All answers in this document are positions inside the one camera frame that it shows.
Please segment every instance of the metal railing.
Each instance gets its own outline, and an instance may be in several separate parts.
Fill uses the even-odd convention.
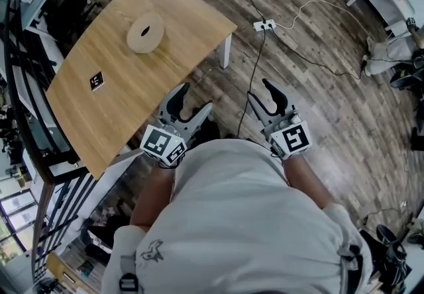
[[[77,213],[93,190],[96,181],[89,175],[86,167],[61,175],[54,175],[50,170],[50,166],[62,162],[73,161],[75,163],[78,160],[78,156],[72,150],[48,104],[44,90],[50,85],[54,71],[44,48],[40,45],[38,35],[22,30],[20,0],[7,0],[1,38],[4,43],[7,86],[19,135],[35,169],[44,182],[38,202],[32,239],[31,265],[32,278],[35,282],[45,274],[48,254],[61,245],[68,227],[78,218]],[[43,155],[32,135],[27,116],[19,99],[15,80],[16,74],[22,74],[30,103],[39,120],[42,132],[52,147],[51,154]],[[37,89],[42,95],[46,108],[69,147],[68,151],[60,151],[50,131],[47,129],[34,100],[27,74],[30,74],[35,79]],[[55,187],[61,184],[63,186],[47,220],[46,214]]]

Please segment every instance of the wooden table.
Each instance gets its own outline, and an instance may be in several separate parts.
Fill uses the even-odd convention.
[[[161,15],[165,35],[153,52],[135,54],[126,35],[147,11]],[[47,91],[60,126],[95,179],[163,97],[219,45],[221,66],[228,65],[236,28],[202,0],[112,0],[102,10]],[[89,80],[99,72],[105,83],[91,91]]]

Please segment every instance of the white cable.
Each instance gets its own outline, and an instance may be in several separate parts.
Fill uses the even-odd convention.
[[[300,8],[299,8],[299,12],[297,13],[297,15],[296,15],[296,17],[293,19],[293,24],[291,25],[291,27],[289,27],[289,28],[287,28],[287,27],[285,27],[285,26],[282,26],[282,25],[280,25],[280,24],[278,24],[278,23],[276,23],[276,25],[278,25],[278,26],[280,26],[280,27],[282,27],[282,28],[284,28],[284,29],[287,29],[287,30],[290,30],[290,29],[293,29],[293,27],[294,27],[294,24],[295,24],[295,22],[296,22],[296,19],[300,16],[300,13],[301,13],[301,10],[302,10],[302,8],[304,7],[304,6],[306,6],[309,2],[322,2],[322,3],[326,3],[326,4],[328,4],[328,5],[332,5],[333,7],[335,7],[335,8],[338,8],[338,9],[340,9],[340,10],[342,10],[342,11],[345,11],[346,13],[348,13],[351,17],[353,17],[354,19],[355,19],[355,21],[361,26],[361,28],[362,29],[364,29],[364,32],[366,32],[367,33],[367,35],[368,36],[370,36],[370,33],[364,28],[364,26],[362,26],[362,23],[361,22],[359,22],[359,20],[350,12],[350,11],[347,11],[346,9],[343,9],[342,7],[339,7],[339,6],[337,6],[337,5],[334,5],[334,4],[332,4],[332,3],[329,3],[329,2],[327,2],[327,1],[324,1],[324,0],[309,0],[307,3],[305,3],[304,5],[302,5]]]

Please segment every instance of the person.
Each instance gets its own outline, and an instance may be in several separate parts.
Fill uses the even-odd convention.
[[[364,73],[367,76],[380,74],[401,61],[410,61],[416,50],[424,49],[424,26],[418,29],[408,24],[411,36],[399,37],[376,43],[370,37],[366,39],[370,57],[362,57]]]
[[[361,293],[372,260],[347,211],[303,156],[273,156],[226,138],[156,164],[102,293]]]

